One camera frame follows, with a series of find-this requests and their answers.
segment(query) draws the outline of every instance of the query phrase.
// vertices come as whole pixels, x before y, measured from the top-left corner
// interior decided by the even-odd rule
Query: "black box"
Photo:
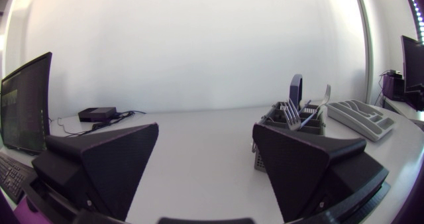
[[[116,107],[87,108],[78,113],[81,122],[106,122],[117,112]]]
[[[383,75],[383,95],[392,101],[405,101],[405,80],[390,74]]]

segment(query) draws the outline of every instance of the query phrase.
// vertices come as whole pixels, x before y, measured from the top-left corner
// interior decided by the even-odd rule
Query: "metal fork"
[[[304,120],[302,122],[302,124],[300,125],[299,129],[302,128],[303,126],[306,125],[306,123],[312,119],[312,116],[316,113],[317,117],[321,114],[321,112],[323,111],[322,109],[320,109],[323,105],[327,104],[327,102],[329,102],[330,100],[330,94],[331,94],[331,86],[327,84],[327,89],[325,90],[325,95],[324,95],[324,99],[322,100],[321,104],[318,105],[318,107],[316,108],[316,110],[308,117],[306,118],[306,120]]]
[[[287,105],[283,107],[283,112],[286,116],[287,125],[289,126],[289,129],[291,131],[296,131],[300,129],[301,120],[299,114],[297,113],[297,109],[291,99],[289,99],[287,101]]]

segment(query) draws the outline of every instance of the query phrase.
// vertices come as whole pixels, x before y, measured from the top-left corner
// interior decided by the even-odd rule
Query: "desk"
[[[387,97],[384,97],[383,107],[403,115],[424,130],[424,111],[416,111],[406,102],[393,101]]]
[[[233,219],[282,223],[267,175],[254,169],[253,124],[270,109],[228,109],[135,115],[102,131],[157,122],[159,137],[128,213],[129,223],[155,223],[159,218]],[[424,133],[409,119],[376,108],[396,126],[366,152],[389,171],[386,197],[365,223],[390,223],[401,209],[423,162]],[[360,134],[325,115],[326,136],[351,139]],[[69,132],[89,129],[77,117],[62,119]],[[64,136],[53,122],[53,135]],[[13,158],[24,154],[2,149]]]

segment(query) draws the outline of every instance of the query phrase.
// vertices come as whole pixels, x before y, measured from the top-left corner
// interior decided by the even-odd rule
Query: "mesh basket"
[[[269,125],[277,129],[289,129],[287,125],[286,116],[284,115],[284,112],[280,109],[281,107],[285,105],[286,105],[286,102],[281,102],[281,101],[277,102],[277,104],[273,105],[271,110],[265,116],[263,116],[258,123],[262,125]],[[303,112],[299,115],[301,120],[304,121],[312,113],[314,113],[317,108],[318,108],[317,105],[308,105],[303,110]],[[317,117],[317,114],[315,114],[312,117],[312,119],[309,120],[305,124],[305,126],[298,131],[310,133],[314,135],[324,135],[324,127],[325,127],[325,124],[323,122],[323,115],[321,113],[319,117]],[[256,148],[256,145],[254,142],[252,144],[252,152],[255,153],[254,168],[256,170],[266,172],[265,165],[262,161],[259,150]]]

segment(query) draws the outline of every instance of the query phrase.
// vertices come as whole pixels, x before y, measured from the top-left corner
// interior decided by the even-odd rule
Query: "computer monitor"
[[[158,138],[156,123],[80,137],[46,137],[23,182],[33,206],[52,223],[88,210],[124,221]]]
[[[406,36],[402,36],[401,39],[405,91],[414,91],[424,85],[424,46]]]
[[[388,192],[388,171],[364,152],[364,139],[261,124],[253,139],[286,223],[359,223]]]
[[[51,60],[48,52],[1,80],[1,136],[6,147],[31,154],[46,149]]]

